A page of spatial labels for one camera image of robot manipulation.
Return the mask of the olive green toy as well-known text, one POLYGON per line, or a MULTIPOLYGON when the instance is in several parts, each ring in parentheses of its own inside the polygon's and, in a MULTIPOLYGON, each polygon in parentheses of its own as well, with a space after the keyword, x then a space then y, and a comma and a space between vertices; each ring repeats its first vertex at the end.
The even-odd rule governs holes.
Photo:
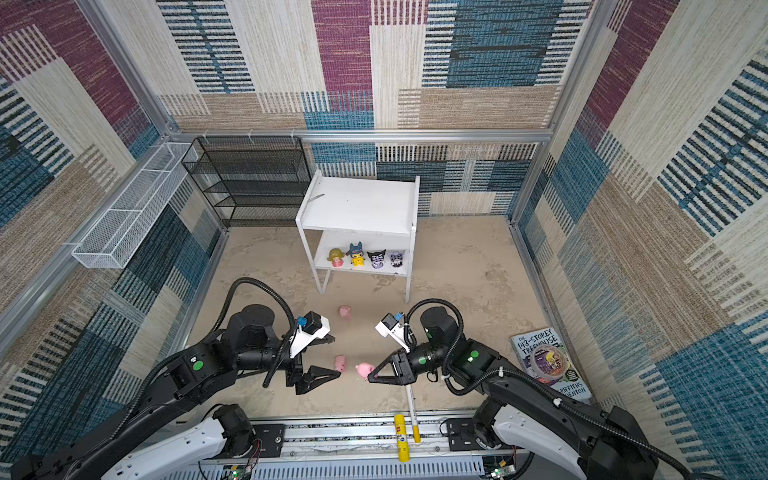
POLYGON ((345 253, 339 248, 333 248, 329 251, 327 260, 333 268, 341 268, 344 265, 345 253))

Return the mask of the yellow blue figure toy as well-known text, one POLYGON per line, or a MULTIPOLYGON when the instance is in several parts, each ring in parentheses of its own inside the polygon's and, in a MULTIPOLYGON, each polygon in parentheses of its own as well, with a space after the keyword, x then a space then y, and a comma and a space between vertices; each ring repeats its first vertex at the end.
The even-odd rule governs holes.
POLYGON ((350 258, 354 268, 363 267, 365 265, 365 252, 361 241, 357 244, 351 243, 346 255, 350 258))

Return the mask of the black-eared figure toy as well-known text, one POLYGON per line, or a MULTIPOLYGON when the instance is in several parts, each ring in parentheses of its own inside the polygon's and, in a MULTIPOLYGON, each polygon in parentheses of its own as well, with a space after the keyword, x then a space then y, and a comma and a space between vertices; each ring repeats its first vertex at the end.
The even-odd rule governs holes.
POLYGON ((385 265, 386 250, 368 251, 367 255, 370 259, 371 266, 375 270, 382 269, 385 265))

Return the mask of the purple-eared black figure toy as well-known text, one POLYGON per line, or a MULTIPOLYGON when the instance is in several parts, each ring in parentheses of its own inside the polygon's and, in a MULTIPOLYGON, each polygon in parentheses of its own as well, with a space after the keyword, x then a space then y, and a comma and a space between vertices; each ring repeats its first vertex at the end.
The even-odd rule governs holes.
POLYGON ((388 252, 389 262, 392 268, 401 269, 404 265, 405 251, 404 250, 392 250, 388 252))

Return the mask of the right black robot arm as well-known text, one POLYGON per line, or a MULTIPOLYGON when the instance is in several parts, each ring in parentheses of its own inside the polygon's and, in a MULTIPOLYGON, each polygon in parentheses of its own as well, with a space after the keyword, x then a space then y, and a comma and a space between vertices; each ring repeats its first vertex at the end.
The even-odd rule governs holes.
POLYGON ((410 313, 388 313, 376 328, 401 347, 368 374, 368 381, 408 386, 422 375, 436 375, 455 396, 484 395, 473 416, 483 447, 521 447, 580 479, 652 479, 661 463, 684 479, 695 476, 651 445, 628 411, 605 411, 573 399, 466 337, 460 311, 446 300, 430 298, 410 313), (424 343, 412 333, 411 313, 416 312, 422 314, 424 343))

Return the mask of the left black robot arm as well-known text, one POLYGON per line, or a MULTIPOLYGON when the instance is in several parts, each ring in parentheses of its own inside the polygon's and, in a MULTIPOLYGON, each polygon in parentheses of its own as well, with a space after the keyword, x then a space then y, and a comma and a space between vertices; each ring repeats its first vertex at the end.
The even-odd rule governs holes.
POLYGON ((214 326, 198 343, 160 361, 140 383, 129 404, 90 433, 48 455, 28 455, 11 467, 14 479, 99 479, 169 422, 205 403, 248 374, 263 375, 268 387, 278 371, 296 394, 335 380, 339 372, 305 368, 303 352, 330 344, 328 318, 310 311, 295 316, 287 302, 261 280, 241 277, 230 286, 214 326), (277 337, 275 314, 253 304, 230 315, 237 289, 255 286, 282 309, 289 329, 277 337))

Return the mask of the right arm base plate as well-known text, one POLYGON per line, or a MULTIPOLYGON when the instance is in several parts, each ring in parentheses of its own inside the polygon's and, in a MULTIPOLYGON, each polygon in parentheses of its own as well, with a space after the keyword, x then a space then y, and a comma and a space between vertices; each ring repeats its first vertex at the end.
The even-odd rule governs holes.
POLYGON ((440 431, 447 438, 450 451, 496 450, 502 446, 489 428, 471 417, 445 419, 440 431))

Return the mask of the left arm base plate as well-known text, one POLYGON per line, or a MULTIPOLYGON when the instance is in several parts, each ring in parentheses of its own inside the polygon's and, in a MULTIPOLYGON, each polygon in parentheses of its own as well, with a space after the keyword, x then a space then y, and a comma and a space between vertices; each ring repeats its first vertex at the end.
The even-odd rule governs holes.
POLYGON ((260 461, 267 458, 279 458, 285 440, 286 425, 283 423, 257 423, 253 428, 253 451, 249 459, 260 461))

